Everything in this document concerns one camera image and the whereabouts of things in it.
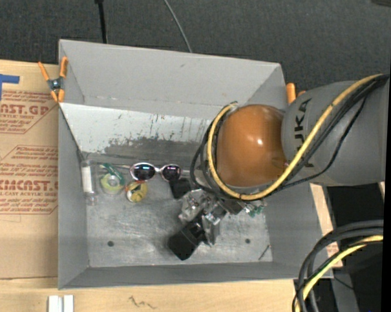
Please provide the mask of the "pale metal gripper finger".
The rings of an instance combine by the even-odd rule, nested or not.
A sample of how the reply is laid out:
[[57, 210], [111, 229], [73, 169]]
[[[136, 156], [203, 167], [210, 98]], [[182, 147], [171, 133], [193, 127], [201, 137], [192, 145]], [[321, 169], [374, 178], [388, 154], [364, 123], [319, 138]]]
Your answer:
[[221, 218], [213, 214], [204, 214], [201, 216], [201, 219], [206, 244], [210, 246], [215, 245], [217, 236], [220, 233]]
[[182, 197], [182, 208], [178, 215], [180, 221], [191, 221], [200, 212], [203, 191], [191, 190]]

